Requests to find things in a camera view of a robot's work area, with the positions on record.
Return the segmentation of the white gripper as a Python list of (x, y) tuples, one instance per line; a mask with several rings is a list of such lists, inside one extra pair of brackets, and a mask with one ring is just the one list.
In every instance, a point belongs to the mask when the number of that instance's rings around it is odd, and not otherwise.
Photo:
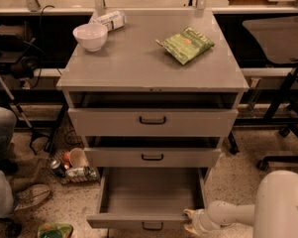
[(220, 226), (214, 223), (205, 209), (184, 209), (183, 213), (191, 219), (191, 224), (185, 224), (184, 229), (197, 236), (198, 234), (208, 234), (220, 228)]

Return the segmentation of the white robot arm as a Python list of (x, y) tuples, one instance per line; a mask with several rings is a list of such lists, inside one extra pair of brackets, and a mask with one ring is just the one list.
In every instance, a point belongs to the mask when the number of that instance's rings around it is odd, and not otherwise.
[(189, 219), (184, 228), (198, 236), (240, 223), (253, 227), (252, 238), (298, 238), (298, 174), (268, 174), (259, 184), (255, 204), (215, 200), (205, 209), (183, 212)]

